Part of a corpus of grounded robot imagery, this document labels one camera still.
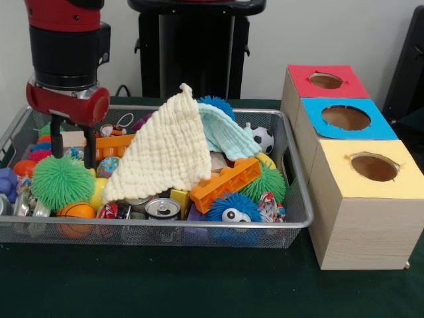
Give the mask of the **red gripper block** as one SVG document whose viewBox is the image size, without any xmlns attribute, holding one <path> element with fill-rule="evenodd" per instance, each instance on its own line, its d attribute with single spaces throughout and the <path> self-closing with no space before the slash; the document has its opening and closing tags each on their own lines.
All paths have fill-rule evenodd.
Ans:
<svg viewBox="0 0 424 318">
<path fill-rule="evenodd" d="M 64 155 L 61 126 L 65 118 L 83 126 L 84 165 L 87 169 L 94 168 L 96 164 L 94 125 L 101 122 L 109 110 L 109 91 L 96 85 L 83 91 L 58 91 L 41 87 L 30 80 L 26 85 L 26 98 L 33 109 L 52 116 L 50 138 L 52 155 L 55 158 L 62 158 Z"/>
</svg>

